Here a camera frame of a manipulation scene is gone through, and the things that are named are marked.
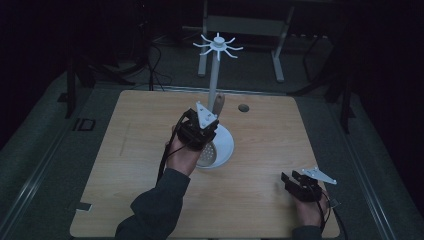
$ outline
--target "person's left hand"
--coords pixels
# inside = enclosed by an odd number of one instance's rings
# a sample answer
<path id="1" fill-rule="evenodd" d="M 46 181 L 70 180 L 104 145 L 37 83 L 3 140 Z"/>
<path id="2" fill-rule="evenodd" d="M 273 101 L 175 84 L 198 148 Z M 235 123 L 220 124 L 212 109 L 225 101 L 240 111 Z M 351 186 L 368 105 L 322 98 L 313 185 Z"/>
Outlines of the person's left hand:
<path id="1" fill-rule="evenodd" d="M 172 153 L 184 146 L 184 143 L 178 139 L 178 136 L 175 136 L 172 143 L 167 144 L 171 144 L 169 153 Z M 190 176 L 190 174 L 194 171 L 194 168 L 196 168 L 196 163 L 201 153 L 202 150 L 194 151 L 188 147 L 183 147 L 168 158 L 166 165 L 168 168 L 175 169 L 186 176 Z"/>

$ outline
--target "gray carpet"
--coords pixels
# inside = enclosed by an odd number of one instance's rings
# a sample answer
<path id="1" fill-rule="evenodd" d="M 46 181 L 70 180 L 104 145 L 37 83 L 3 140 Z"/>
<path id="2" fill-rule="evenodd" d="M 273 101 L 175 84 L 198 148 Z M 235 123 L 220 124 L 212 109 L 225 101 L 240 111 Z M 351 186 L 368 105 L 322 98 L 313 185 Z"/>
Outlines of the gray carpet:
<path id="1" fill-rule="evenodd" d="M 308 58 L 312 74 L 322 66 L 331 49 L 325 41 L 321 44 L 323 46 Z M 297 90 L 308 84 L 301 63 L 307 46 L 308 41 L 304 39 L 293 38 L 287 42 L 287 50 L 282 57 L 287 80 L 283 84 L 274 80 L 268 51 L 246 49 L 236 53 L 239 59 L 224 58 L 219 88 L 279 95 Z M 172 86 L 208 86 L 208 77 L 197 77 L 198 49 L 189 45 L 160 49 L 162 57 L 157 72 L 162 75 L 157 77 L 163 85 L 170 81 L 163 76 L 166 75 L 172 78 Z M 151 59 L 152 62 L 158 59 L 158 52 L 152 50 Z M 145 70 L 128 79 L 138 83 L 136 89 L 143 90 L 147 89 L 148 76 Z M 70 120 L 63 119 L 65 105 L 56 102 L 60 92 L 65 90 L 63 76 L 47 90 L 1 152 L 0 213 L 5 216 L 25 180 L 48 152 L 56 133 L 63 129 L 66 133 L 53 151 L 47 175 L 10 239 L 70 239 L 69 227 L 75 203 L 80 200 L 119 93 L 128 88 L 107 80 L 99 80 L 92 92 L 78 88 L 81 109 L 77 109 Z M 322 87 L 305 97 L 296 98 L 296 101 L 320 169 L 338 181 L 338 185 L 327 185 L 327 188 L 331 196 L 342 203 L 337 209 L 349 239 L 386 239 L 376 224 L 378 221 L 372 211 L 374 205 L 366 197 L 367 189 L 361 185 L 361 175 L 356 170 L 358 162 L 378 196 L 395 239 L 422 239 L 423 219 L 403 187 L 360 101 L 355 96 L 352 99 L 356 118 L 350 119 L 351 134 L 346 135 L 337 120 L 340 104 L 327 104 L 322 98 L 325 89 Z M 71 131 L 76 117 L 96 119 L 94 131 Z M 345 239 L 345 236 L 342 233 L 337 239 Z"/>

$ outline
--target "dark background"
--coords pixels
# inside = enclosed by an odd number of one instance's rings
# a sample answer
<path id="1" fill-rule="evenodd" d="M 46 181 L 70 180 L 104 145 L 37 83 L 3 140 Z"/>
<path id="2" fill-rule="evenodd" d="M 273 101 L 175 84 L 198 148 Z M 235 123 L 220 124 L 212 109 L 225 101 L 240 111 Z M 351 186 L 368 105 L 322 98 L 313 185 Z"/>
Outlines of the dark background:
<path id="1" fill-rule="evenodd" d="M 127 40 L 135 36 L 135 22 L 140 20 L 134 11 L 128 10 L 135 2 L 120 1 L 116 5 L 106 0 L 6 0 L 0 3 L 0 147 L 20 126 L 47 86 L 64 72 L 70 43 L 97 61 L 111 65 L 120 58 L 137 58 L 143 54 L 138 48 L 134 50 Z M 151 19 L 178 37 L 180 24 L 201 23 L 199 2 L 156 1 Z M 354 91 L 423 214 L 424 202 L 420 201 L 424 168 L 423 3 L 419 0 L 365 3 L 368 6 L 355 9 L 356 14 L 342 32 L 344 37 L 335 41 L 337 54 L 329 60 L 330 69 L 354 69 Z M 314 11 L 319 16 L 318 8 L 306 7 L 303 13 L 297 12 L 292 31 L 301 32 L 302 28 L 308 31 L 304 26 L 313 18 Z M 334 23 L 310 22 L 324 29 Z"/>

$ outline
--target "white pole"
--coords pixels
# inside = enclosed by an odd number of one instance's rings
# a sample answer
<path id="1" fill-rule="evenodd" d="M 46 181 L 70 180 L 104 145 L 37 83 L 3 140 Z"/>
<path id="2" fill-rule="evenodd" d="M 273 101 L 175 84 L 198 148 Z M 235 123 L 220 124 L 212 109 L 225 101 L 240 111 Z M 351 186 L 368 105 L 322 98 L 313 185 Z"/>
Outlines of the white pole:
<path id="1" fill-rule="evenodd" d="M 210 112 L 212 112 L 213 105 L 215 102 L 216 85 L 218 84 L 219 64 L 220 64 L 220 61 L 218 60 L 217 52 L 214 51 L 213 59 L 212 59 L 211 80 L 209 83 L 208 110 Z"/>

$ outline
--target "background table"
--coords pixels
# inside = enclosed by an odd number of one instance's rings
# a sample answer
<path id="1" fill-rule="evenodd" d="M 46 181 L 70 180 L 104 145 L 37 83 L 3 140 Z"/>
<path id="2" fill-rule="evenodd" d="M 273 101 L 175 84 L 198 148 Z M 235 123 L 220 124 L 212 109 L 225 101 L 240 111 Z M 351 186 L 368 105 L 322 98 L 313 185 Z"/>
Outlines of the background table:
<path id="1" fill-rule="evenodd" d="M 92 209 L 76 213 L 73 236 L 114 235 L 132 215 L 131 202 L 154 187 L 172 125 L 206 99 L 204 93 L 122 92 L 81 198 Z M 240 112 L 239 104 L 250 111 Z M 316 166 L 296 102 L 227 94 L 220 123 L 232 133 L 234 153 L 219 168 L 193 172 L 171 237 L 289 237 L 298 223 L 280 174 Z M 339 235 L 333 217 L 323 235 Z"/>

